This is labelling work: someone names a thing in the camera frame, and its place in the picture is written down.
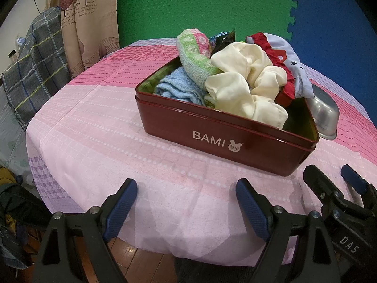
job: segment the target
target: red box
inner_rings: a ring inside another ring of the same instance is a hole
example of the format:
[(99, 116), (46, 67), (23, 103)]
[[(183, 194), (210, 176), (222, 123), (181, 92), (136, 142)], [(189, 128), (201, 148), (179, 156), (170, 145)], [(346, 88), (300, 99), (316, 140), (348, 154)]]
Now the red box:
[(280, 130), (154, 95), (159, 80), (179, 66), (175, 58), (136, 87), (136, 102), (148, 134), (282, 176), (290, 175), (315, 149), (319, 135), (303, 98), (287, 108), (289, 117)]

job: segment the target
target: white cloth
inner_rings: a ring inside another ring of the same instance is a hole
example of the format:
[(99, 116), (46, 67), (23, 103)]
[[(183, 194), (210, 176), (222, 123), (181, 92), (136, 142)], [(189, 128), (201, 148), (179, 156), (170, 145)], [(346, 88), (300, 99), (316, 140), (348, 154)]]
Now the white cloth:
[(211, 63), (224, 71), (209, 76), (205, 82), (216, 109), (283, 127), (288, 114), (273, 100), (280, 86), (287, 83), (287, 74), (284, 69), (272, 66), (258, 45), (234, 42), (215, 53)]
[[(267, 37), (267, 41), (272, 49), (285, 51), (287, 59), (283, 63), (295, 78), (295, 98), (314, 98), (312, 84), (291, 45), (279, 36), (268, 33), (263, 34)], [(246, 37), (246, 43), (253, 44), (254, 40), (252, 37)]]

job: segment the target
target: blue towel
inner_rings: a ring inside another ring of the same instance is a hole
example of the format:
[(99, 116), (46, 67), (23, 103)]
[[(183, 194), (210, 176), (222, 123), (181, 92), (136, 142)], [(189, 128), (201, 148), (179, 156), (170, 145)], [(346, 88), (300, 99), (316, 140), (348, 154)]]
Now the blue towel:
[(203, 97), (206, 94), (207, 91), (199, 88), (183, 67), (165, 76), (155, 88), (155, 95), (203, 106), (205, 106)]

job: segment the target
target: towel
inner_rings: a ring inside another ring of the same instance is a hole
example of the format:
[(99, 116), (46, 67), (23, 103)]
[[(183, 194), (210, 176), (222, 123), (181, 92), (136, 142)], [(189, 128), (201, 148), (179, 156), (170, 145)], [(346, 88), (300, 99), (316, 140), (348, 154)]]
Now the towel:
[[(281, 61), (295, 78), (295, 98), (314, 98), (312, 84), (291, 45), (279, 36), (268, 33), (264, 33), (264, 35), (266, 35), (267, 41), (277, 56), (281, 56)], [(252, 37), (247, 37), (246, 42), (254, 43)]]
[(177, 37), (180, 61), (188, 76), (203, 90), (205, 80), (221, 71), (210, 61), (211, 45), (198, 29), (184, 30)]
[(206, 93), (190, 79), (183, 67), (164, 77), (155, 88), (156, 95), (203, 106)]
[(287, 73), (273, 66), (260, 46), (234, 42), (215, 53), (211, 63), (224, 71), (205, 82), (216, 109), (282, 129), (288, 114), (273, 100), (287, 83)]

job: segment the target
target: bolt head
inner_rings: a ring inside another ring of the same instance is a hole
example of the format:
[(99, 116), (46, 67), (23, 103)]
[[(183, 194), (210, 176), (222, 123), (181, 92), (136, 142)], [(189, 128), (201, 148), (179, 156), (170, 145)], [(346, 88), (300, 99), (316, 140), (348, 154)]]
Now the bolt head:
[(275, 206), (273, 207), (273, 210), (274, 210), (274, 212), (275, 212), (276, 214), (281, 214), (282, 212), (284, 212), (283, 207), (281, 207), (280, 205), (275, 205)]
[(62, 213), (62, 212), (56, 212), (56, 213), (53, 215), (53, 218), (54, 218), (54, 219), (60, 219), (62, 216), (63, 216), (63, 213)]
[(90, 209), (89, 209), (89, 212), (91, 214), (97, 214), (100, 210), (100, 207), (99, 206), (92, 206)]
[(318, 213), (317, 211), (311, 211), (310, 214), (312, 215), (313, 218), (321, 217), (320, 213)]
[(332, 211), (332, 215), (333, 215), (335, 218), (339, 218), (339, 217), (340, 217), (340, 213), (339, 213), (339, 211), (337, 211), (336, 209)]

